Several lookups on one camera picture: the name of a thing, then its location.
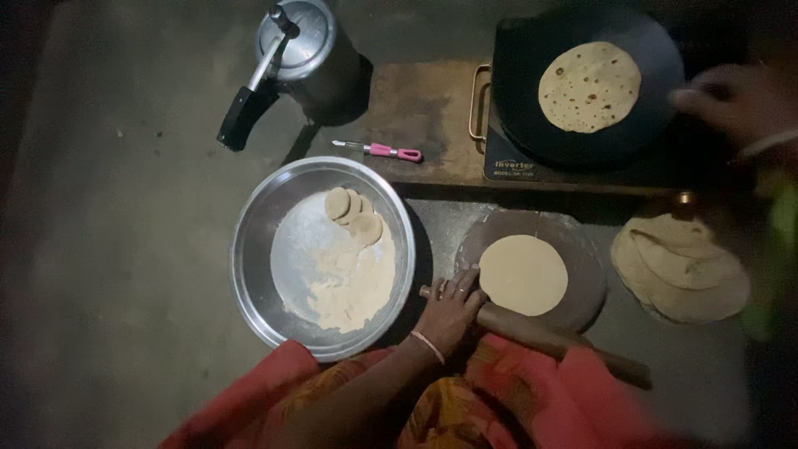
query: wooden board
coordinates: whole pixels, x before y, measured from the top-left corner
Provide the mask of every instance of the wooden board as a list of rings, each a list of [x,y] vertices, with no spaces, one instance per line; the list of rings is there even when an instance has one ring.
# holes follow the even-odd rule
[[[596,247],[573,217],[528,210],[497,210],[477,220],[455,255],[455,272],[477,264],[499,239],[535,236],[554,247],[568,271],[568,287],[557,306],[538,318],[572,331],[584,331],[604,304],[606,281]]]
[[[468,135],[468,111],[477,60],[395,63],[376,66],[369,110],[361,120],[367,141],[419,149],[424,162],[413,164],[367,157],[365,164],[389,182],[410,187],[559,190],[668,196],[676,189],[585,185],[558,182],[490,181],[483,174],[484,144]],[[486,129],[490,73],[477,82],[480,132]]]

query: flour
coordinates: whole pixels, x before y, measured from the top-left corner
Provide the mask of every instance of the flour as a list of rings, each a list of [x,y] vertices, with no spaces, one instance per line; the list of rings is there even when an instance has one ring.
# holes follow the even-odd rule
[[[323,329],[346,333],[365,326],[388,303],[395,276],[394,246],[390,228],[382,220],[382,237],[363,247],[351,236],[312,252],[316,271],[323,280],[310,284],[310,308],[314,322]]]

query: black handle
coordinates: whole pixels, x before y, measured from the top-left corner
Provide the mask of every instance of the black handle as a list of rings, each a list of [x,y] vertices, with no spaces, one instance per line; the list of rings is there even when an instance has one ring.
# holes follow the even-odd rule
[[[265,83],[262,81],[256,92],[252,92],[247,87],[239,89],[227,115],[224,116],[222,129],[216,136],[216,140],[226,148],[236,152],[244,149],[252,127],[255,126],[260,116],[280,98],[275,86],[264,86],[263,84]]]

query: pressure cooker lid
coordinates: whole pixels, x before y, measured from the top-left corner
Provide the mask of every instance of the pressure cooker lid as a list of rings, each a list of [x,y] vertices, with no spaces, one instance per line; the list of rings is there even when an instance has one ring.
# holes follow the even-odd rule
[[[287,41],[282,56],[275,57],[280,68],[278,78],[306,77],[330,54],[335,41],[335,19],[321,0],[287,0],[278,4],[285,10],[288,20],[299,28],[298,35]],[[283,33],[267,14],[255,35],[258,59],[275,37],[283,38]]]

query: green fabric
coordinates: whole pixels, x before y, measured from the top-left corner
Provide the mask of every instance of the green fabric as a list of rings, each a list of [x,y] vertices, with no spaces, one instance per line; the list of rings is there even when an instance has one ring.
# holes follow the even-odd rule
[[[764,251],[753,266],[751,300],[741,314],[743,329],[754,340],[772,336],[773,314],[796,275],[797,241],[798,185],[792,183],[781,188],[770,209]]]

